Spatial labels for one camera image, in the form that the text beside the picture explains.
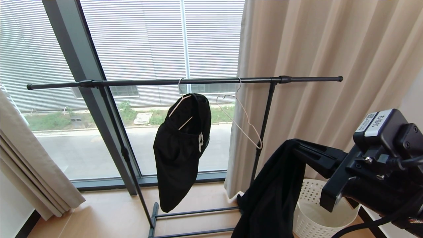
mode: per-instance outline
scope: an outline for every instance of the wooden floor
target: wooden floor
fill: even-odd
[[[159,201],[157,188],[143,188],[143,195],[150,213],[154,202]],[[40,219],[29,238],[146,238],[149,225],[143,207],[137,196],[129,196],[126,189],[98,192],[85,192],[86,202],[63,217],[52,217],[48,221]],[[172,211],[183,212],[212,208],[232,207],[223,183],[194,185],[182,202]],[[155,235],[214,230],[234,227],[240,218],[237,210],[183,218],[161,219],[157,222]],[[361,223],[357,218],[354,224]],[[195,237],[229,238],[231,232]],[[344,238],[373,238],[366,230],[356,231]]]

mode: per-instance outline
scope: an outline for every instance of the white label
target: white label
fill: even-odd
[[[373,120],[374,116],[376,116],[377,112],[373,112],[370,114],[367,114],[367,116],[364,118],[363,122],[360,124],[360,126],[357,128],[355,132],[362,132],[366,130],[367,126],[370,124],[370,122]]]
[[[364,136],[366,136],[366,137],[377,136],[380,128],[382,128],[383,124],[385,123],[385,121],[388,118],[391,111],[392,111],[392,109],[380,111],[377,114],[376,118],[371,122],[367,131],[364,132]]]

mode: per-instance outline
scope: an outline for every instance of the curtain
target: curtain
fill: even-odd
[[[0,91],[0,169],[47,220],[85,201]]]
[[[246,1],[238,75],[343,76],[277,85],[257,173],[286,139],[348,151],[364,116],[396,108],[423,65],[423,1]],[[240,102],[261,128],[269,85],[243,85]],[[256,138],[236,106],[235,120]],[[232,127],[228,196],[249,187],[254,145]],[[306,169],[306,177],[317,173]]]

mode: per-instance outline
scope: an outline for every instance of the laundry basket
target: laundry basket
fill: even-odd
[[[360,206],[352,209],[342,198],[333,212],[319,205],[320,194],[326,182],[304,179],[295,207],[293,232],[300,238],[332,237],[355,220]]]

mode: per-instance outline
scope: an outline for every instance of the screw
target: screw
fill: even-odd
[[[371,164],[371,163],[373,162],[373,158],[366,157],[366,158],[364,159],[364,162],[365,162],[365,163],[367,163],[367,164]]]

